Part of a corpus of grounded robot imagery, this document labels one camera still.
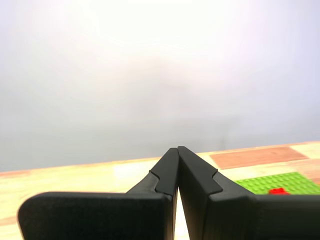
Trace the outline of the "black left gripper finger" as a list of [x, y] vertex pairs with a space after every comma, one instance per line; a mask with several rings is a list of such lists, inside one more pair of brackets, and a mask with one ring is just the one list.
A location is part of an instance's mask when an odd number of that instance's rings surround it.
[[37, 194], [18, 210], [20, 231], [26, 240], [172, 240], [178, 173], [170, 148], [126, 193]]
[[192, 240], [317, 240], [318, 195], [257, 195], [178, 147], [179, 192]]

